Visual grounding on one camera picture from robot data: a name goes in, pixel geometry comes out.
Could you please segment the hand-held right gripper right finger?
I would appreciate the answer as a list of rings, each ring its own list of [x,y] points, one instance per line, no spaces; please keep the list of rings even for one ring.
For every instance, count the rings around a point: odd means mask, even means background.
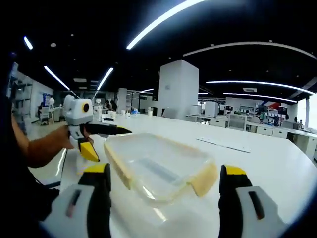
[[[286,230],[277,204],[243,169],[221,166],[219,195],[220,238],[278,238]]]

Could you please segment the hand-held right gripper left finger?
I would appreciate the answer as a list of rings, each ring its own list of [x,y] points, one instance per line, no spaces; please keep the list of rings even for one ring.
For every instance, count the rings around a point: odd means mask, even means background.
[[[110,165],[88,167],[77,184],[53,201],[42,222],[51,238],[109,238],[111,208]]]

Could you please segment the person's left hand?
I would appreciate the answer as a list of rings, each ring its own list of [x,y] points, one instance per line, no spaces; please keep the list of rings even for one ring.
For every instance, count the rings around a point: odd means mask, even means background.
[[[62,148],[74,149],[74,146],[71,144],[69,139],[69,129],[67,125],[59,127],[55,132],[58,143]]]

